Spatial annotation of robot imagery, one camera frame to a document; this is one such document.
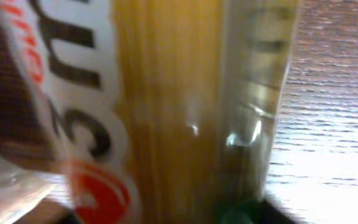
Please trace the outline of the beige powder pouch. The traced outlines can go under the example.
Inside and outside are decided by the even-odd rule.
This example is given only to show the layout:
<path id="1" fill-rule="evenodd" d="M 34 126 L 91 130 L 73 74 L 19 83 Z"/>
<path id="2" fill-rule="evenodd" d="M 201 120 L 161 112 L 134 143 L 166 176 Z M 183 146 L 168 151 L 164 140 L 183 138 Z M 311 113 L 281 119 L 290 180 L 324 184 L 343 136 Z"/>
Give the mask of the beige powder pouch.
<path id="1" fill-rule="evenodd" d="M 0 155 L 0 223 L 53 223 L 65 208 L 50 198 L 54 174 L 25 169 Z"/>

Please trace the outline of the San Remo spaghetti packet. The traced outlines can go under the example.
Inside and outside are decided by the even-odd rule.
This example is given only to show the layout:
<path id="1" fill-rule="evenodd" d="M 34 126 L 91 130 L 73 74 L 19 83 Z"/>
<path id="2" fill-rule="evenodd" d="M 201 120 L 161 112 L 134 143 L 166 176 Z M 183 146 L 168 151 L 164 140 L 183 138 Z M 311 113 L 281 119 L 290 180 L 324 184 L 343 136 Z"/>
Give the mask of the San Remo spaghetti packet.
<path id="1" fill-rule="evenodd" d="M 0 1 L 60 223 L 291 223 L 265 198 L 299 0 Z"/>

